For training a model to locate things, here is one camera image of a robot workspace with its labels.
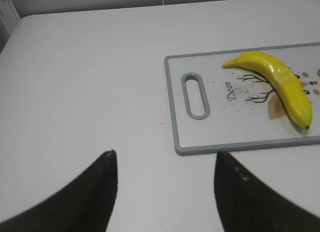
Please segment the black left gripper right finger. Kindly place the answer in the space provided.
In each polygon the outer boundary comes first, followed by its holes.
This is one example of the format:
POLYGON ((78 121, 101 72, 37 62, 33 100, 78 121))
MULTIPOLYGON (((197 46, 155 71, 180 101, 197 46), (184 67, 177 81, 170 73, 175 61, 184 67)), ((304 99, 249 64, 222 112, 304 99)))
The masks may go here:
POLYGON ((214 172, 224 231, 319 231, 318 216, 270 188, 230 153, 217 153, 214 172))

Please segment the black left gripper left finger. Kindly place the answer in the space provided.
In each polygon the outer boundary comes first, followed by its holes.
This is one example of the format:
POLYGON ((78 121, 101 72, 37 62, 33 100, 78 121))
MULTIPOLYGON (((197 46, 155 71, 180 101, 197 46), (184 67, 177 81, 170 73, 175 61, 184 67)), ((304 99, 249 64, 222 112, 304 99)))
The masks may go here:
POLYGON ((118 190, 117 155, 102 153, 36 206, 1 222, 1 231, 106 231, 118 190))

